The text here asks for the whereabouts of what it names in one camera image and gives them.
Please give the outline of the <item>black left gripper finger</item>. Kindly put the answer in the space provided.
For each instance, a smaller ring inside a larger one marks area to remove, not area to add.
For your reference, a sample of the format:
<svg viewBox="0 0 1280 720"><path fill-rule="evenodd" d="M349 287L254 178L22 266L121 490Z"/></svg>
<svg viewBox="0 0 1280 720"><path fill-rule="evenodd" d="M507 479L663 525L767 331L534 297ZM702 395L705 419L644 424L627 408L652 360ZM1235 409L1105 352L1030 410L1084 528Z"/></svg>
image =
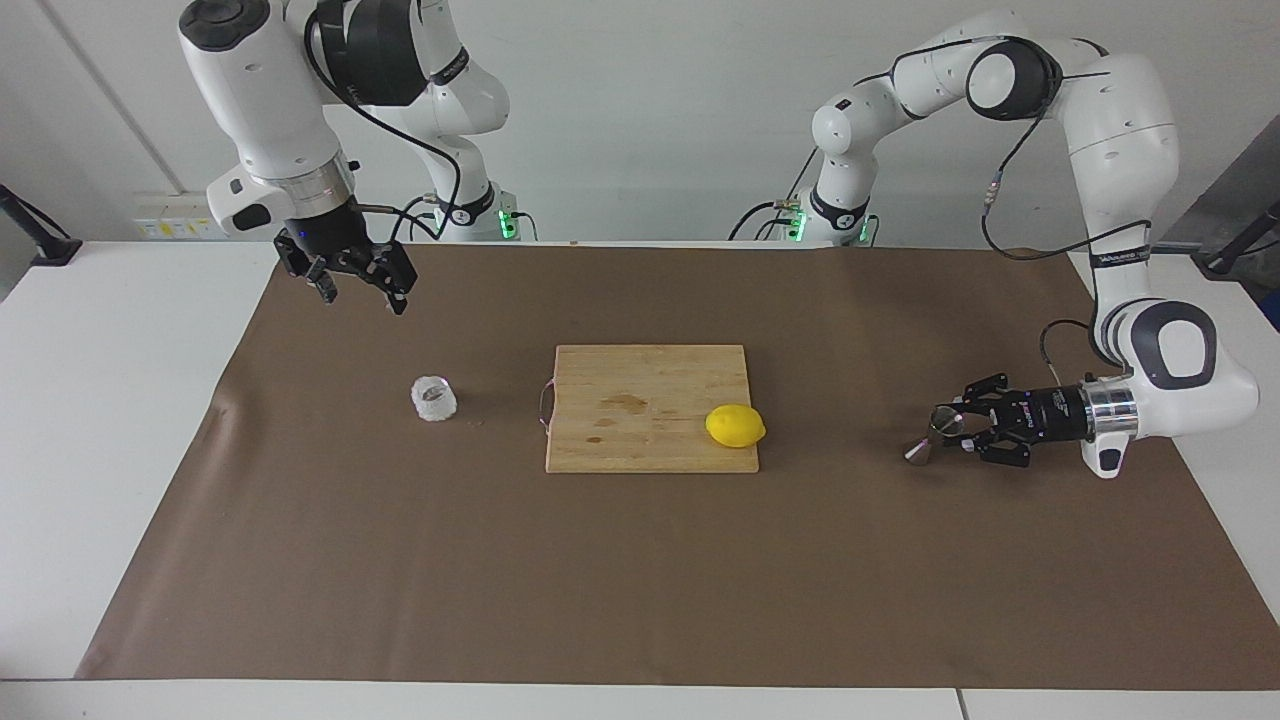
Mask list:
<svg viewBox="0 0 1280 720"><path fill-rule="evenodd" d="M1030 465L1030 445L1004 433L983 430L963 436L957 443L961 450L974 454L983 462L1011 468L1028 468Z"/></svg>
<svg viewBox="0 0 1280 720"><path fill-rule="evenodd" d="M961 411L993 411L1006 407L1014 401L1010 395L1007 373L996 373L970 383L960 396Z"/></svg>

